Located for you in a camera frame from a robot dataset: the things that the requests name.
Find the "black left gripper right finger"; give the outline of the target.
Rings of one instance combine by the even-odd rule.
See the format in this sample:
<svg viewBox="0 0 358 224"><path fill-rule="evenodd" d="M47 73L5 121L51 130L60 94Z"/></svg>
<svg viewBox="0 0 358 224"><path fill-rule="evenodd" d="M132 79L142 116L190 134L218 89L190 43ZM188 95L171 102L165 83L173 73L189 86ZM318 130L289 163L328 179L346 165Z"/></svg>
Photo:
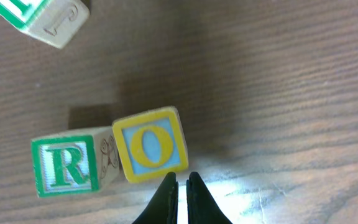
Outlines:
<svg viewBox="0 0 358 224"><path fill-rule="evenodd" d="M189 224L232 224L197 172L191 172L186 181L186 199Z"/></svg>

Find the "yellow O block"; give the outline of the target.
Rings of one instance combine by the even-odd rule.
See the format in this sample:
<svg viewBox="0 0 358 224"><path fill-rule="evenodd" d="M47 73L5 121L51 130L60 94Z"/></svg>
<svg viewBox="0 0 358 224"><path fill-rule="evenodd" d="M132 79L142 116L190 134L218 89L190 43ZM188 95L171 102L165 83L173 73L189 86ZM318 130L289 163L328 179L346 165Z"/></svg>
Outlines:
<svg viewBox="0 0 358 224"><path fill-rule="evenodd" d="M189 166L180 116L174 106L117 119L112 131L125 177L131 183L183 171Z"/></svg>

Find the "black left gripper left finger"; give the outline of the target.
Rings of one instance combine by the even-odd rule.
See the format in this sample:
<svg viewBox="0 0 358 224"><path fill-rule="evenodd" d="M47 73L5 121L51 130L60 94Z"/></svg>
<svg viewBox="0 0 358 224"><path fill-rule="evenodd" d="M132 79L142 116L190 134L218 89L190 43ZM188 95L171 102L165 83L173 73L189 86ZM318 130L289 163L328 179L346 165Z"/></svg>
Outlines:
<svg viewBox="0 0 358 224"><path fill-rule="evenodd" d="M177 216L178 182L176 174L169 172L133 224L177 224Z"/></svg>

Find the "green R block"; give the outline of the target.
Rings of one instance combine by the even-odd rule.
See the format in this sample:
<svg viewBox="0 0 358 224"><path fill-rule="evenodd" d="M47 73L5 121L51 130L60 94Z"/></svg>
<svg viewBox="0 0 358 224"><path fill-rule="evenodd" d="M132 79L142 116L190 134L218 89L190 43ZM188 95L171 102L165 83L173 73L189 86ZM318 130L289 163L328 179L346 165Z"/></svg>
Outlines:
<svg viewBox="0 0 358 224"><path fill-rule="evenodd" d="M33 138L31 151L39 197L99 192L120 173L110 126Z"/></svg>

